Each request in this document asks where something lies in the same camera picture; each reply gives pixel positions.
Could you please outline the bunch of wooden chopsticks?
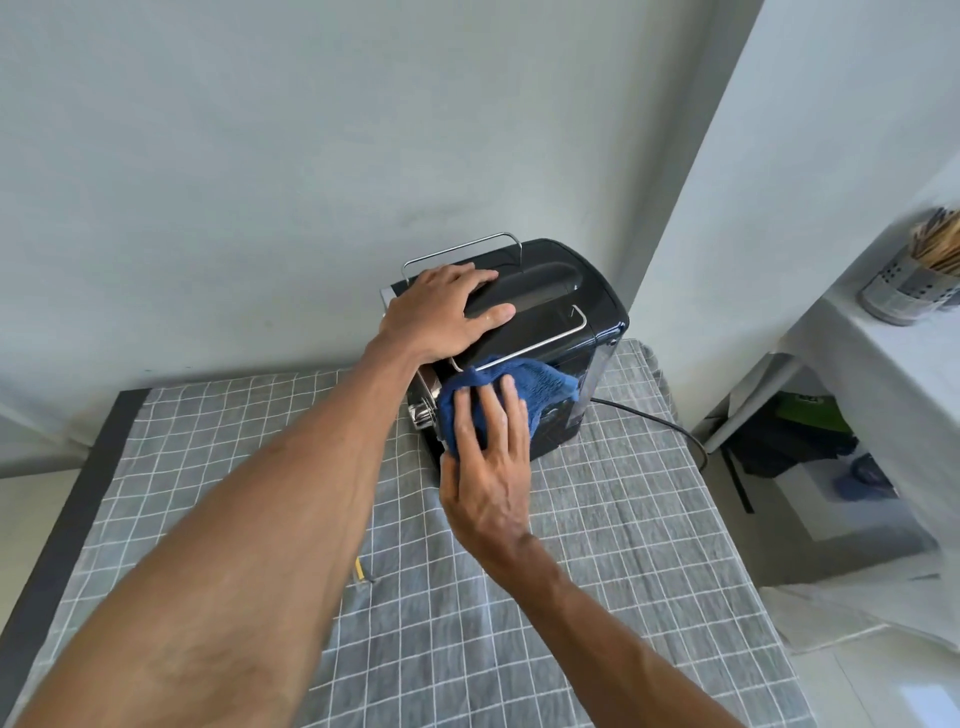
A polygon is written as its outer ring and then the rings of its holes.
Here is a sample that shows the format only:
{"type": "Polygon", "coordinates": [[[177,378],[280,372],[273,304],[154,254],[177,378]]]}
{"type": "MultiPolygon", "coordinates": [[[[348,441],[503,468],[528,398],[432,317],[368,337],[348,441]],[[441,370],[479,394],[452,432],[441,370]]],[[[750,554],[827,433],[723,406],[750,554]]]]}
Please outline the bunch of wooden chopsticks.
{"type": "Polygon", "coordinates": [[[907,250],[924,268],[960,278],[960,208],[937,208],[914,227],[907,250]]]}

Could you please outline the side table with white cover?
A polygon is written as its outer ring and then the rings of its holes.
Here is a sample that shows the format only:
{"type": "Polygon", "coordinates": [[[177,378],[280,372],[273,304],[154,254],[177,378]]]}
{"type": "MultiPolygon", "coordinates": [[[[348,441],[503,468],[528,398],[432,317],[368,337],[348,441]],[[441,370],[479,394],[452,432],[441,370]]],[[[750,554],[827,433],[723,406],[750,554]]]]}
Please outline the side table with white cover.
{"type": "Polygon", "coordinates": [[[819,298],[773,348],[742,405],[711,435],[713,452],[799,370],[834,395],[899,497],[944,551],[960,552],[960,306],[909,325],[861,308],[851,287],[819,298]]]}

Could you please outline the blue object under side table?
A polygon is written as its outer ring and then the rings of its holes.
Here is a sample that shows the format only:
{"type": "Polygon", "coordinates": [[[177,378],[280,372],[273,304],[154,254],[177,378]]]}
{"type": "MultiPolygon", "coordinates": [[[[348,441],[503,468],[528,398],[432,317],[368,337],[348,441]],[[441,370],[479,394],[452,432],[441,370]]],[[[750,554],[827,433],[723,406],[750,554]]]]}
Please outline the blue object under side table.
{"type": "Polygon", "coordinates": [[[875,503],[899,498],[894,484],[870,453],[852,460],[847,471],[834,478],[832,488],[844,503],[875,503]]]}

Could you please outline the person's right forearm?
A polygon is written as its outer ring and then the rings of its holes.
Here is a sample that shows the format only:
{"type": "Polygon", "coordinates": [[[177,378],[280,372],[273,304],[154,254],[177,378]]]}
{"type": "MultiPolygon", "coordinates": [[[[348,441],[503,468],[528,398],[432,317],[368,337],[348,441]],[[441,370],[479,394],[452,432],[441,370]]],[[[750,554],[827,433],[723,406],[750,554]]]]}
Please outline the person's right forearm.
{"type": "Polygon", "coordinates": [[[518,604],[595,728],[745,728],[579,588],[529,533],[478,560],[518,604]]]}

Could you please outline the white sheets on floor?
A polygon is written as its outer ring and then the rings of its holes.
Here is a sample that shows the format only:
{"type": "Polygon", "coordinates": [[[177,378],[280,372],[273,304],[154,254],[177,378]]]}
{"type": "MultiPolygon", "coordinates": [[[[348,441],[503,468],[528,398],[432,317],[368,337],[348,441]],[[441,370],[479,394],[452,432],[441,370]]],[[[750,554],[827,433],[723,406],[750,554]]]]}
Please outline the white sheets on floor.
{"type": "Polygon", "coordinates": [[[960,654],[957,553],[919,553],[815,583],[761,587],[759,595],[795,653],[892,629],[960,654]]]}

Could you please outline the blue cleaning cloth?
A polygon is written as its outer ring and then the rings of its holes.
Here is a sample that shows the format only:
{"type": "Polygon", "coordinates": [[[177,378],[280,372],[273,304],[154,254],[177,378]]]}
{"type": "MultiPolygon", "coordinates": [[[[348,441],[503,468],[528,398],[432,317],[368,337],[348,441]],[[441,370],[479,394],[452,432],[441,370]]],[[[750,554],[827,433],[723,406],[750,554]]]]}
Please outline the blue cleaning cloth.
{"type": "Polygon", "coordinates": [[[453,396],[461,389],[491,384],[501,397],[500,381],[512,377],[519,398],[526,403],[530,430],[530,458],[538,459],[557,450],[579,432],[582,418],[571,418],[579,402],[579,379],[547,363],[529,357],[514,357],[497,363],[487,357],[480,366],[470,366],[450,376],[441,385],[438,397],[438,440],[458,457],[454,432],[453,396]]]}

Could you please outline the person's left forearm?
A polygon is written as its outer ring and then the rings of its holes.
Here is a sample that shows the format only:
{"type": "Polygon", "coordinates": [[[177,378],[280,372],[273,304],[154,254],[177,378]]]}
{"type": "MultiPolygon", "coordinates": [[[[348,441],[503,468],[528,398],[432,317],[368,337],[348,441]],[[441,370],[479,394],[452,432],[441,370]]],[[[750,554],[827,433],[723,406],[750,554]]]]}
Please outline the person's left forearm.
{"type": "Polygon", "coordinates": [[[410,333],[378,334],[120,580],[15,728],[289,728],[423,354],[410,333]]]}

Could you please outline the person's left hand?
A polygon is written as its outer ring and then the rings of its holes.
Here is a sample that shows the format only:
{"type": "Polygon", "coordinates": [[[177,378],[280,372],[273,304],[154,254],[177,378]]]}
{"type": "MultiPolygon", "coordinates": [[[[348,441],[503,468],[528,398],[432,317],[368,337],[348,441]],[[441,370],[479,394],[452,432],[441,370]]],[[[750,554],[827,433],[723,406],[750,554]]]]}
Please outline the person's left hand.
{"type": "Polygon", "coordinates": [[[389,303],[377,342],[420,366],[461,354],[480,339],[465,339],[459,322],[469,317],[469,297],[498,278],[494,270],[473,263],[450,264],[421,273],[389,303]]]}

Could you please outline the grey checked tablecloth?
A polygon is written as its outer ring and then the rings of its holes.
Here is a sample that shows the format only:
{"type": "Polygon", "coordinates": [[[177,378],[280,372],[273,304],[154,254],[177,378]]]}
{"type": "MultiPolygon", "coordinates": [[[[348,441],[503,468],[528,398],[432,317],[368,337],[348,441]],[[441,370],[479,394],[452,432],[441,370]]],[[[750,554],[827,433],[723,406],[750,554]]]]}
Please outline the grey checked tablecloth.
{"type": "MultiPolygon", "coordinates": [[[[30,666],[4,666],[12,726],[78,628],[210,489],[344,370],[159,387],[129,418],[110,483],[30,666]]],[[[296,728],[582,728],[593,722],[515,601],[450,531],[439,474],[401,407],[351,579],[296,728]]],[[[681,437],[590,406],[532,466],[530,525],[585,592],[750,728],[817,728],[786,650],[681,437]]]]}

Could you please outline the perforated metal utensil holder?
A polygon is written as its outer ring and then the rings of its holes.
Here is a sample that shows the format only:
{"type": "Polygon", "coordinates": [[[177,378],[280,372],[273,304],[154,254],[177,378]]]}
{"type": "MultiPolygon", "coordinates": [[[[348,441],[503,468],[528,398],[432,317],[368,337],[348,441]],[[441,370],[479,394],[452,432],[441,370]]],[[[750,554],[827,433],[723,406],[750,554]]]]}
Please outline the perforated metal utensil holder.
{"type": "Polygon", "coordinates": [[[908,247],[856,295],[862,310],[886,324],[909,327],[960,300],[960,272],[941,272],[915,259],[908,247]]]}

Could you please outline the green and black bag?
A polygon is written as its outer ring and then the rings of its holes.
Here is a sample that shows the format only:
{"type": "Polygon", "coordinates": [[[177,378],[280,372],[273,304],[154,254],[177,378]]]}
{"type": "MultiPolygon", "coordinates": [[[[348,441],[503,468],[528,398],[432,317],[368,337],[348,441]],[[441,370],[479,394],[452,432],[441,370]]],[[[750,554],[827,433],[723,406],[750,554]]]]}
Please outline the green and black bag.
{"type": "Polygon", "coordinates": [[[831,394],[779,392],[721,446],[742,471],[773,480],[795,466],[855,452],[857,435],[831,394]]]}

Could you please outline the person's right hand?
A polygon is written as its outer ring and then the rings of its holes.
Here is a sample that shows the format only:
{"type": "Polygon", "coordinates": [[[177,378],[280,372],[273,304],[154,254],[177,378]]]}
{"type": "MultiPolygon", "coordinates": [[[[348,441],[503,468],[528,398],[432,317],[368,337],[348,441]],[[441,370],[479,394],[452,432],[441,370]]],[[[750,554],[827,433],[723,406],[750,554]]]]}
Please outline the person's right hand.
{"type": "Polygon", "coordinates": [[[492,576],[510,569],[530,538],[527,406],[510,375],[504,375],[499,384],[499,400],[508,415],[507,450],[486,449],[480,387],[453,395],[460,482],[457,515],[448,519],[459,543],[492,576]]]}

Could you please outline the black toaster with wire rack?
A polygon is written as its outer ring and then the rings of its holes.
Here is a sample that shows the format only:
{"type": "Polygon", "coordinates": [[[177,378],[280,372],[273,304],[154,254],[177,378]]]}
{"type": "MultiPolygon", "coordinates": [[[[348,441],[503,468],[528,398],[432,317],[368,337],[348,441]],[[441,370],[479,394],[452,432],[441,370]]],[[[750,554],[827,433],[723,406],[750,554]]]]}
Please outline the black toaster with wire rack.
{"type": "Polygon", "coordinates": [[[401,296],[422,269],[436,259],[464,253],[503,238],[506,245],[462,260],[478,269],[495,270],[495,281],[468,297],[465,314],[474,317],[495,306],[514,306],[513,318],[462,353],[419,368],[407,391],[409,419],[420,433],[436,465],[447,444],[439,398],[442,387],[462,370],[478,373],[529,358],[573,378],[577,389],[544,407],[531,428],[531,456],[539,458],[572,440],[581,428],[587,407],[610,359],[629,326],[629,317],[612,285],[577,251],[551,239],[520,241],[502,232],[407,261],[401,280],[380,290],[384,309],[401,296]]]}

